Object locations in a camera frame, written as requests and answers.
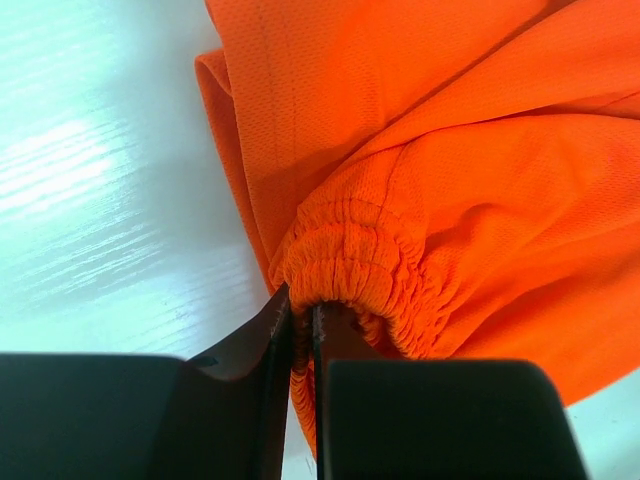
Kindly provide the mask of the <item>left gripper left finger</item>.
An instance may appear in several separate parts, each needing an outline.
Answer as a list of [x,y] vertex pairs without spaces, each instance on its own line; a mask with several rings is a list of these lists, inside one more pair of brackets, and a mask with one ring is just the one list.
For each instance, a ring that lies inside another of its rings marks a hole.
[[286,287],[188,360],[5,353],[1,475],[277,479],[290,366]]

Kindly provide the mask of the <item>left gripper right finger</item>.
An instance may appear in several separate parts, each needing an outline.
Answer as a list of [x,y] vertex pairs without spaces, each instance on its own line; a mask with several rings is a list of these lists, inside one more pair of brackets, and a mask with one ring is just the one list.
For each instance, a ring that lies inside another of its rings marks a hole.
[[389,360],[336,305],[314,308],[322,479],[583,479],[560,398],[514,360]]

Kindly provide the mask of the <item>orange shorts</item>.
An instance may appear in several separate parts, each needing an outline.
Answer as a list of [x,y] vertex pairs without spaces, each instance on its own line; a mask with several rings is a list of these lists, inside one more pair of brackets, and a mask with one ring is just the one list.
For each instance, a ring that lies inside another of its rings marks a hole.
[[639,365],[635,1],[210,1],[195,60],[270,291],[391,357],[539,365],[564,403]]

